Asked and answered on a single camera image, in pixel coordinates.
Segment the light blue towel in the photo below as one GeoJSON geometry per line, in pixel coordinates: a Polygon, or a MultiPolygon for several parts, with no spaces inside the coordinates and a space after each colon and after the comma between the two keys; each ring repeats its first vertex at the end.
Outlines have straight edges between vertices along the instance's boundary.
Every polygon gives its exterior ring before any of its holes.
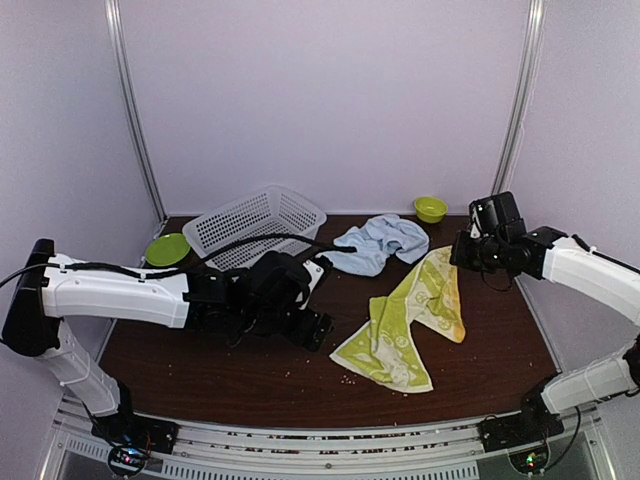
{"type": "Polygon", "coordinates": [[[406,264],[421,259],[429,250],[430,237],[415,222],[384,214],[370,218],[361,227],[350,227],[333,244],[356,249],[351,253],[323,252],[334,268],[351,275],[375,277],[392,256],[406,264]]]}

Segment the green patterned white towel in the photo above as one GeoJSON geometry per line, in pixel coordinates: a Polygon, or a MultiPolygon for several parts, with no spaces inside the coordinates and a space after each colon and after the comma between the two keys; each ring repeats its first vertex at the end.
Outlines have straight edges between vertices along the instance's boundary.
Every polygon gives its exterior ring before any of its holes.
{"type": "Polygon", "coordinates": [[[369,320],[331,354],[346,370],[402,394],[433,383],[411,335],[416,322],[460,344],[466,337],[452,246],[427,253],[387,296],[369,299],[369,320]]]}

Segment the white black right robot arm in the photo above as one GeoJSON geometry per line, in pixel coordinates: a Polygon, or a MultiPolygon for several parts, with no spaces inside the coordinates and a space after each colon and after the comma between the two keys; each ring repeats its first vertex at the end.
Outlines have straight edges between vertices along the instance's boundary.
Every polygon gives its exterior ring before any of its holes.
{"type": "Polygon", "coordinates": [[[527,393],[512,430],[535,440],[558,417],[587,404],[639,392],[639,271],[551,227],[507,237],[460,231],[452,265],[480,274],[526,276],[525,292],[540,314],[564,372],[527,393]]]}

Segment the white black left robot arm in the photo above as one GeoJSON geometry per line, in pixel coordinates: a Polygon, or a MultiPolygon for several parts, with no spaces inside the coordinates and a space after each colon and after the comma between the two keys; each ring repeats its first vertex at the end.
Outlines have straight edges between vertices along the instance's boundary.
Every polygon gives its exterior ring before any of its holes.
{"type": "Polygon", "coordinates": [[[316,351],[332,319],[307,306],[331,272],[324,255],[299,261],[269,251],[248,268],[130,269],[58,254],[50,239],[34,245],[15,281],[1,341],[13,352],[44,363],[85,407],[94,435],[116,446],[168,452],[177,426],[134,413],[129,389],[105,373],[80,344],[69,317],[142,321],[170,329],[223,335],[280,334],[316,351]]]}

